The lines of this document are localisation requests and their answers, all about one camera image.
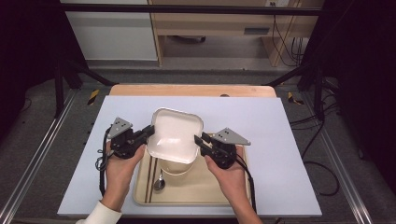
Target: metal bracket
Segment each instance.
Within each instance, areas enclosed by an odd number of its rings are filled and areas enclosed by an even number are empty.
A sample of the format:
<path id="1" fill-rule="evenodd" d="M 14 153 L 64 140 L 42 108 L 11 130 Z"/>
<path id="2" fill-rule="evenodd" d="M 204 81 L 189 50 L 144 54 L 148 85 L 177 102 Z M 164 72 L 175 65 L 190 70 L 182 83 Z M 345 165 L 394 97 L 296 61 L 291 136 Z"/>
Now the metal bracket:
<path id="1" fill-rule="evenodd" d="M 229 128 L 225 128 L 213 136 L 214 139 L 224 144 L 250 146 L 250 142 Z"/>
<path id="2" fill-rule="evenodd" d="M 116 117 L 113 125 L 111 126 L 110 132 L 107 135 L 107 139 L 112 139 L 130 129 L 132 127 L 132 123 L 126 121 L 125 119 L 120 119 Z"/>

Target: table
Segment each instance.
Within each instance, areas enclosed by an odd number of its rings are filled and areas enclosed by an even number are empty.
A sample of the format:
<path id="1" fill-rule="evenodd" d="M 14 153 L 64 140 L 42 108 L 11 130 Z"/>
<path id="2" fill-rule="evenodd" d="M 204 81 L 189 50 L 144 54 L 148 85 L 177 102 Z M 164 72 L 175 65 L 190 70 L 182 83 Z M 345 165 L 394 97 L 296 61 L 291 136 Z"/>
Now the table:
<path id="1" fill-rule="evenodd" d="M 222 94 L 235 97 L 217 97 Z M 139 129 L 150 124 L 152 113 L 159 107 L 200 116 L 204 121 L 204 131 L 219 131 L 228 126 L 251 141 L 252 145 L 247 147 L 246 153 L 249 170 L 255 179 L 260 217 L 321 216 L 283 105 L 276 98 L 274 90 L 270 87 L 192 85 L 113 87 L 93 126 L 59 208 L 59 215 L 85 217 L 101 199 L 99 172 L 94 163 L 100 156 L 96 151 L 101 148 L 104 131 L 114 118 L 127 119 Z M 135 180 L 136 175 L 122 207 L 125 217 L 234 216 L 232 208 L 224 205 L 140 205 L 132 197 Z"/>

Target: white cabinet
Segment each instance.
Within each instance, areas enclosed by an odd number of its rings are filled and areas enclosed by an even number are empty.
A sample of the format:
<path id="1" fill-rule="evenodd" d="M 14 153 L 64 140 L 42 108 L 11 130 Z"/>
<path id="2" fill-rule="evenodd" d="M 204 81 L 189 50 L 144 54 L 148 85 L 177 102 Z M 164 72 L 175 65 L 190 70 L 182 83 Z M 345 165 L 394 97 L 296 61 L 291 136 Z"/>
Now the white cabinet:
<path id="1" fill-rule="evenodd" d="M 139 4 L 145 0 L 61 0 L 62 3 Z M 157 61 L 148 13 L 66 12 L 87 61 Z"/>

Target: wrist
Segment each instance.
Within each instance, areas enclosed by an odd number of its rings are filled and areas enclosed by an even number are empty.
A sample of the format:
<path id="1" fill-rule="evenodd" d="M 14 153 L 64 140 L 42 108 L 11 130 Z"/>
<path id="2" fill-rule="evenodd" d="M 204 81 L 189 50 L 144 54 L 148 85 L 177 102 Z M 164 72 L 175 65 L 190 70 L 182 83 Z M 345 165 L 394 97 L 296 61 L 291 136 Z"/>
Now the wrist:
<path id="1" fill-rule="evenodd" d="M 228 199 L 228 201 L 233 209 L 237 209 L 238 207 L 250 206 L 250 201 L 248 199 L 248 196 L 245 195 L 238 197 L 231 197 Z"/>
<path id="2" fill-rule="evenodd" d="M 128 191 L 107 188 L 101 203 L 113 211 L 120 212 L 127 193 Z"/>
<path id="3" fill-rule="evenodd" d="M 248 195 L 245 189 L 225 190 L 223 193 L 230 204 L 241 202 L 249 203 Z"/>
<path id="4" fill-rule="evenodd" d="M 262 224 L 262 221 L 257 216 L 256 212 L 250 205 L 248 198 L 240 202 L 233 201 L 230 202 L 231 207 L 238 219 L 240 224 Z"/>

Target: white table surface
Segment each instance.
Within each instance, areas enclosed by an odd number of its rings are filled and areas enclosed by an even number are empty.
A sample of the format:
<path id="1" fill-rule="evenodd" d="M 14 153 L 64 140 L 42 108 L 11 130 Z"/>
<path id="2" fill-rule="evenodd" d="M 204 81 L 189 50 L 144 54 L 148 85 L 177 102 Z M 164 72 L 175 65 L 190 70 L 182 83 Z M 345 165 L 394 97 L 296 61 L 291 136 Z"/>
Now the white table surface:
<path id="1" fill-rule="evenodd" d="M 246 153 L 260 217 L 321 216 L 280 99 L 176 96 L 106 97 L 59 215 L 85 217 L 102 198 L 94 164 L 101 156 L 97 150 L 102 148 L 105 130 L 114 119 L 126 119 L 134 130 L 141 130 L 151 123 L 152 114 L 160 107 L 198 115 L 204 121 L 204 132 L 215 133 L 229 127 L 251 142 Z M 138 204 L 133 199 L 137 170 L 138 167 L 122 207 L 126 217 L 233 217 L 230 206 Z"/>

